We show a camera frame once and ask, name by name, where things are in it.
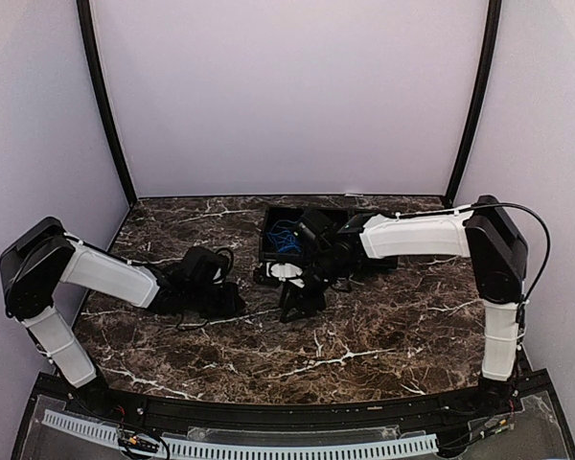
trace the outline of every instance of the black cable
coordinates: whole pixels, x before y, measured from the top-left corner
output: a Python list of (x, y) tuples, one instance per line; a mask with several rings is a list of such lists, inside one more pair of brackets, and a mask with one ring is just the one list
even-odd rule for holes
[(477, 413), (476, 410), (458, 410), (458, 409), (452, 409), (451, 407), (439, 407), (438, 409), (433, 410), (433, 412), (443, 412), (444, 414), (451, 413), (455, 415), (464, 415), (464, 416), (476, 415)]
[(519, 209), (520, 211), (523, 211), (529, 215), (531, 215), (533, 218), (535, 218), (537, 220), (537, 222), (540, 224), (541, 228), (543, 229), (543, 232), (545, 233), (545, 240), (546, 240), (546, 248), (545, 248), (545, 256), (543, 257), (543, 262), (540, 265), (540, 269), (539, 272), (537, 273), (537, 276), (535, 276), (535, 279), (533, 280), (532, 284), (530, 285), (530, 288), (528, 289), (528, 291), (526, 292), (526, 295), (524, 296), (524, 298), (521, 301), (521, 305), (526, 305), (526, 302), (528, 302), (528, 300), (530, 299), (530, 294), (532, 294), (535, 286), (537, 285), (537, 283), (539, 282), (539, 280), (541, 279), (541, 275), (543, 274), (543, 272), (545, 271), (545, 268), (547, 267), (547, 262), (549, 261), (549, 255), (551, 253), (552, 250), (552, 238), (551, 235), (549, 234), (549, 229), (547, 228), (547, 225), (545, 224), (545, 221), (541, 218), (541, 216), (539, 216), (537, 213), (535, 213), (532, 209), (527, 208), (526, 206), (522, 206), (521, 204), (515, 204), (515, 203), (489, 203), (489, 204), (474, 204), (471, 209), (476, 210), (476, 209), (492, 209), (492, 208), (513, 208), (513, 209)]
[(181, 326), (181, 324), (183, 323), (183, 317), (184, 317), (184, 315), (183, 315), (183, 313), (181, 313), (181, 319), (179, 319), (179, 322), (174, 325), (174, 328), (175, 328), (175, 329), (177, 329), (178, 331), (183, 332), (183, 333), (189, 332), (189, 331), (196, 331), (196, 330), (198, 330), (198, 329), (202, 329), (202, 328), (204, 328), (207, 324), (209, 324), (209, 320), (206, 319), (206, 320), (204, 320), (204, 322), (202, 322), (202, 323), (200, 323), (200, 324), (196, 324), (195, 326), (192, 326), (191, 328), (179, 328), (179, 326)]
[(539, 269), (539, 272), (537, 273), (537, 276), (535, 276), (535, 279), (533, 280), (532, 284), (530, 285), (530, 288), (526, 292), (526, 295), (524, 295), (523, 299), (521, 300), (520, 306), (523, 307), (526, 305), (526, 303), (530, 299), (530, 295), (532, 294), (535, 286), (539, 283), (539, 280), (541, 279), (541, 275), (543, 274), (543, 272), (545, 271), (545, 268), (547, 267), (547, 262), (549, 261), (549, 255), (550, 255), (551, 249), (552, 249), (552, 239), (551, 239), (551, 235), (549, 234), (549, 229), (547, 228), (547, 224), (545, 224), (545, 221), (541, 218), (541, 216), (539, 216), (537, 213), (535, 213), (532, 209), (530, 209), (526, 206), (522, 206), (521, 204), (515, 204), (515, 203), (504, 203), (504, 202), (486, 203), (486, 204), (476, 204), (475, 203), (471, 206), (467, 206), (464, 208), (448, 209), (448, 210), (443, 210), (443, 211), (430, 211), (430, 212), (423, 212), (423, 213), (411, 213), (411, 214), (395, 215), (395, 216), (393, 216), (393, 219), (413, 219), (413, 218), (420, 218), (420, 217), (426, 217), (426, 216), (447, 216), (450, 214), (454, 214), (456, 211), (460, 214), (463, 214), (463, 213), (466, 213), (468, 211), (476, 211), (478, 209), (493, 209), (493, 208), (513, 208), (513, 209), (518, 209), (520, 211), (523, 211), (523, 212), (529, 214), (530, 216), (532, 216), (533, 218), (535, 218), (537, 220), (537, 222), (540, 224), (541, 228), (543, 229), (543, 232), (545, 233), (545, 240), (546, 240), (545, 256), (543, 257), (543, 262), (540, 265), (540, 269)]
[(446, 444), (443, 444), (442, 446), (439, 446), (439, 449), (449, 449), (449, 450), (460, 449), (459, 447), (454, 446), (454, 444), (456, 444), (457, 442), (462, 441), (463, 439), (473, 435), (479, 428), (481, 428), (482, 426), (487, 424), (491, 419), (496, 417), (496, 415), (498, 415), (499, 411), (500, 411), (500, 409), (498, 409), (494, 414), (492, 414), (490, 417), (488, 417), (483, 422), (480, 422), (475, 427), (471, 428), (468, 433), (465, 433), (462, 436), (457, 437), (456, 439), (454, 439), (453, 441), (451, 441), (449, 443), (446, 443)]
[[(488, 428), (488, 430), (490, 430), (490, 429), (491, 429), (491, 430), (494, 430), (494, 429), (495, 429), (495, 426), (492, 426), (492, 427)], [(483, 431), (480, 431), (479, 433), (477, 433), (477, 435), (476, 435), (474, 438), (472, 438), (470, 441), (468, 441), (467, 443), (461, 444), (461, 445), (459, 445), (459, 446), (451, 446), (451, 447), (449, 447), (449, 448), (446, 448), (446, 446), (442, 446), (442, 448), (443, 448), (443, 449), (448, 449), (448, 450), (462, 450), (462, 449), (466, 449), (467, 447), (472, 446), (473, 444), (478, 443), (479, 441), (483, 441), (484, 439), (488, 439), (488, 438), (491, 438), (492, 436), (496, 436), (496, 434), (501, 433), (503, 430), (501, 430), (501, 431), (492, 431), (492, 432), (489, 432), (489, 433), (487, 433), (487, 434), (485, 433), (487, 430), (483, 430)]]
[(130, 460), (150, 460), (150, 458), (153, 457), (153, 455), (143, 455), (142, 453), (133, 452), (128, 444), (123, 444), (120, 448), (124, 448), (126, 453), (122, 451), (122, 455)]
[(164, 457), (164, 460), (171, 460), (171, 450), (169, 448), (169, 445), (166, 443), (166, 441), (164, 441), (164, 439), (162, 439), (161, 436), (158, 436), (157, 434), (152, 433), (151, 431), (144, 429), (144, 428), (141, 428), (139, 426), (127, 424), (123, 421), (123, 419), (122, 419), (122, 421), (117, 422), (116, 420), (112, 420), (112, 419), (100, 416), (98, 414), (95, 414), (83, 403), (83, 401), (81, 401), (79, 398), (77, 398), (75, 393), (73, 393), (72, 395), (73, 395), (74, 400), (79, 405), (79, 407), (81, 409), (83, 409), (85, 412), (87, 412), (87, 414), (90, 417), (93, 417), (94, 419), (102, 420), (103, 422), (107, 422), (110, 424), (117, 424), (122, 429), (125, 427), (125, 428), (129, 429), (130, 431), (134, 432), (133, 436), (136, 436), (137, 434), (144, 434), (146, 436), (149, 436), (153, 441), (161, 444), (164, 447), (164, 449), (166, 450), (166, 456)]
[(346, 293), (346, 294), (349, 294), (349, 293), (354, 291), (354, 289), (352, 288), (352, 284), (350, 283), (349, 279), (347, 280), (345, 287), (338, 287), (336, 285), (336, 282), (334, 282), (332, 285), (330, 285), (330, 289), (332, 289), (334, 292), (340, 292), (340, 293)]

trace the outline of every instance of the wire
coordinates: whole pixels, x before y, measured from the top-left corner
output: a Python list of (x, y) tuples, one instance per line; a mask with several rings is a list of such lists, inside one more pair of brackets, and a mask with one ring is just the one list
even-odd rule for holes
[[(481, 427), (481, 425), (479, 425), (477, 428), (472, 429), (468, 434), (474, 434), (480, 427)], [(510, 425), (508, 425), (508, 423), (507, 423), (507, 419), (506, 418), (501, 419), (498, 422), (496, 422), (493, 426), (490, 426), (489, 428), (485, 428), (485, 429), (481, 430), (475, 437), (473, 437), (467, 443), (461, 444), (459, 446), (449, 446), (450, 444), (452, 444), (452, 443), (449, 443), (445, 446), (441, 446), (441, 449), (447, 449), (447, 450), (465, 449), (469, 446), (472, 446), (475, 443), (478, 443), (479, 441), (490, 438), (492, 436), (496, 436), (496, 434), (502, 433), (503, 431), (506, 431), (507, 429), (511, 429)]]
[(494, 414), (492, 414), (490, 417), (488, 417), (486, 420), (484, 420), (483, 422), (480, 422), (479, 424), (475, 425), (472, 429), (469, 430), (468, 433), (463, 434), (462, 436), (454, 439), (453, 441), (451, 441), (449, 443), (446, 443), (446, 444), (443, 444), (442, 446), (439, 446), (439, 448), (441, 448), (441, 449), (460, 449), (459, 447), (454, 446), (454, 444), (456, 444), (457, 442), (462, 441), (463, 439), (468, 438), (471, 435), (473, 435), (480, 427), (487, 424), (497, 414), (498, 414), (498, 410)]
[(543, 229), (543, 233), (545, 234), (545, 241), (546, 241), (545, 256), (543, 257), (543, 262), (540, 265), (540, 269), (537, 272), (537, 276), (535, 276), (535, 279), (533, 280), (532, 284), (530, 285), (529, 289), (527, 290), (526, 295), (523, 296), (523, 298), (520, 302), (519, 306), (522, 308), (528, 303), (528, 300), (530, 299), (530, 295), (532, 294), (533, 290), (535, 289), (535, 286), (539, 283), (539, 280), (541, 279), (541, 275), (543, 274), (543, 272), (545, 271), (545, 268), (547, 267), (547, 262), (549, 261), (549, 255), (550, 255), (551, 249), (552, 249), (552, 239), (551, 239), (551, 235), (549, 234), (549, 229), (547, 228), (547, 224), (545, 224), (545, 221), (541, 218), (541, 216), (539, 216), (537, 213), (535, 213), (532, 209), (530, 209), (526, 206), (522, 206), (521, 204), (506, 203), (506, 202), (486, 203), (486, 204), (476, 204), (475, 203), (471, 206), (459, 207), (459, 208), (448, 209), (448, 210), (443, 210), (443, 211), (431, 211), (431, 212), (424, 212), (424, 213), (395, 215), (394, 218), (395, 219), (413, 219), (413, 218), (422, 217), (422, 216), (446, 216), (446, 215), (454, 214), (455, 212), (462, 214), (462, 213), (466, 213), (468, 211), (476, 211), (479, 209), (493, 209), (493, 208), (513, 208), (513, 209), (518, 209), (520, 211), (523, 211), (524, 213), (527, 213), (530, 216), (532, 216), (540, 224), (541, 228)]
[(528, 291), (526, 292), (526, 295), (524, 296), (524, 298), (521, 301), (520, 306), (525, 306), (528, 303), (528, 300), (530, 299), (530, 295), (532, 294), (533, 290), (535, 289), (535, 286), (539, 283), (539, 280), (541, 279), (541, 275), (545, 271), (545, 268), (547, 267), (547, 262), (549, 261), (549, 255), (550, 255), (551, 250), (552, 250), (552, 238), (551, 238), (551, 235), (549, 234), (549, 228), (547, 228), (547, 225), (545, 224), (545, 221), (541, 218), (541, 216), (539, 216), (537, 213), (535, 213), (532, 209), (527, 208), (526, 206), (522, 206), (521, 204), (490, 203), (490, 204), (480, 204), (480, 205), (474, 204), (471, 207), (471, 209), (473, 209), (473, 210), (493, 209), (493, 208), (519, 209), (520, 211), (523, 211), (523, 212), (531, 215), (533, 218), (535, 218), (537, 220), (537, 222), (540, 224), (541, 228), (543, 229), (543, 233), (545, 233), (545, 241), (546, 241), (545, 256), (543, 257), (543, 262), (540, 265), (539, 272), (537, 273), (537, 276), (535, 276), (535, 279), (533, 280), (532, 284), (530, 285), (530, 288), (528, 289)]
[(181, 313), (181, 319), (179, 319), (179, 322), (174, 325), (174, 328), (180, 332), (183, 332), (183, 333), (188, 332), (188, 331), (196, 331), (198, 329), (202, 329), (207, 324), (209, 324), (209, 320), (206, 319), (206, 320), (204, 320), (204, 322), (202, 322), (200, 324), (196, 324), (195, 326), (192, 326), (191, 328), (179, 328), (179, 326), (181, 326), (181, 324), (183, 324), (183, 313)]
[(452, 409), (451, 407), (439, 407), (438, 409), (434, 409), (433, 412), (443, 412), (443, 413), (450, 413), (456, 415), (475, 415), (477, 413), (476, 410), (459, 410), (459, 409)]
[[(90, 417), (93, 417), (94, 419), (98, 419), (98, 420), (102, 420), (103, 422), (107, 422), (110, 424), (118, 424), (120, 426), (121, 429), (123, 428), (127, 428), (130, 431), (134, 431), (133, 436), (136, 436), (137, 434), (144, 434), (146, 436), (149, 436), (153, 441), (155, 441), (156, 443), (161, 444), (164, 447), (164, 450), (166, 451), (166, 456), (164, 457), (164, 460), (171, 460), (171, 450), (169, 448), (169, 445), (167, 444), (166, 441), (164, 441), (164, 439), (161, 436), (158, 436), (155, 433), (152, 433), (151, 431), (141, 428), (139, 426), (135, 426), (135, 425), (131, 425), (131, 424), (126, 424), (124, 423), (124, 417), (126, 416), (126, 411), (124, 410), (123, 407), (121, 407), (120, 405), (117, 405), (114, 407), (114, 409), (116, 409), (118, 412), (120, 412), (122, 414), (122, 419), (120, 422), (116, 422), (115, 420), (100, 416), (98, 414), (95, 414), (94, 412), (91, 411), (91, 409), (89, 409), (87, 407), (87, 405), (85, 405), (85, 403), (83, 401), (81, 401), (77, 395), (73, 392), (72, 393), (74, 400), (77, 402), (77, 404), (79, 405), (79, 407), (81, 409), (83, 409), (85, 412), (87, 412), (87, 414)], [(128, 453), (131, 453), (133, 455), (139, 455), (137, 453), (134, 452), (129, 452), (128, 448), (125, 448), (125, 450)], [(145, 457), (141, 457), (141, 458), (151, 458), (153, 457), (153, 455), (150, 456), (145, 456)]]
[(131, 447), (126, 443), (124, 443), (120, 447), (124, 448), (124, 450), (126, 451), (126, 452), (124, 452), (124, 450), (120, 450), (120, 453), (122, 453), (122, 455), (125, 458), (129, 458), (130, 460), (149, 460), (150, 458), (153, 457), (153, 454), (152, 455), (145, 455), (142, 453), (133, 452)]
[(290, 229), (296, 223), (298, 223), (296, 220), (277, 220), (270, 227), (270, 230), (266, 232), (266, 237), (275, 246), (277, 252), (287, 253), (293, 251), (299, 253), (302, 251), (300, 242)]
[(509, 418), (511, 420), (515, 420), (516, 419), (516, 405), (514, 404), (513, 400), (509, 400), (509, 405), (511, 406), (511, 414), (509, 415)]
[(347, 278), (347, 283), (345, 284), (345, 287), (339, 287), (336, 284), (337, 281), (335, 281), (333, 284), (330, 285), (330, 289), (332, 289), (334, 292), (341, 292), (341, 293), (349, 294), (349, 293), (354, 291), (354, 289), (352, 288), (352, 283), (349, 280), (349, 277)]

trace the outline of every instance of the black frame pole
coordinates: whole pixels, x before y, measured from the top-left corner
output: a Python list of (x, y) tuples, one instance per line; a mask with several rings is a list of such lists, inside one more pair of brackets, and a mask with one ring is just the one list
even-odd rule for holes
[(138, 198), (134, 191), (132, 178), (127, 170), (126, 158), (124, 157), (122, 145), (119, 142), (117, 128), (113, 120), (113, 113), (111, 112), (111, 106), (108, 101), (108, 94), (106, 93), (106, 86), (104, 85), (103, 69), (100, 65), (100, 56), (98, 55), (98, 45), (96, 44), (96, 36), (94, 35), (94, 24), (89, 0), (77, 0), (77, 10), (79, 11), (80, 32), (83, 38), (85, 55), (87, 56), (87, 66), (92, 79), (92, 85), (94, 86), (100, 117), (103, 121), (104, 134), (106, 135), (108, 147), (111, 150), (111, 156), (113, 157), (115, 169), (122, 183), (127, 202), (130, 206), (133, 206)]
[(486, 18), (486, 30), (483, 34), (483, 44), (481, 46), (481, 55), (479, 56), (479, 66), (477, 68), (477, 77), (472, 91), (471, 105), (467, 122), (462, 133), (462, 140), (458, 148), (456, 161), (453, 165), (451, 178), (449, 179), (448, 189), (443, 196), (443, 203), (447, 207), (453, 206), (453, 202), (458, 194), (462, 176), (467, 168), (469, 154), (471, 153), (472, 141), (477, 130), (481, 107), (486, 95), (488, 86), (488, 77), (492, 68), (492, 58), (495, 53), (496, 34), (498, 32), (498, 22), (500, 20), (500, 7), (502, 0), (490, 0), (488, 4), (488, 16)]

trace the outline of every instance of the dark brown marble surface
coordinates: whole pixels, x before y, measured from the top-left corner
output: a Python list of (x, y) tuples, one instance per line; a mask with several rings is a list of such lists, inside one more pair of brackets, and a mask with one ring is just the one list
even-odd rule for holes
[[(328, 291), (314, 318), (278, 322), (279, 289), (253, 283), (267, 204), (422, 211), (437, 198), (255, 196), (140, 201), (113, 252), (163, 266), (201, 244), (236, 253), (230, 279), (242, 317), (181, 332), (156, 316), (92, 293), (76, 334), (113, 388), (222, 403), (354, 403), (476, 384), (483, 308), (469, 260), (402, 258), (391, 274)], [(185, 323), (197, 324), (195, 313)]]

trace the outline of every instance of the white wall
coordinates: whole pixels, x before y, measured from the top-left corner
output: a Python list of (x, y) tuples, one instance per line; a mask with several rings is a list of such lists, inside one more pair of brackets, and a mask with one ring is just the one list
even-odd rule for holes
[[(47, 215), (106, 246), (126, 210), (75, 2), (0, 0), (0, 253)], [(64, 289), (57, 300), (72, 319), (81, 292)], [(4, 314), (0, 284), (0, 459), (10, 458), (41, 367), (24, 329)]]
[[(459, 202), (481, 193), (529, 205), (550, 226), (552, 257), (526, 345), (534, 366), (549, 369), (575, 436), (575, 0), (504, 2)], [(542, 235), (526, 228), (540, 257)]]
[(94, 1), (137, 193), (444, 193), (487, 4)]

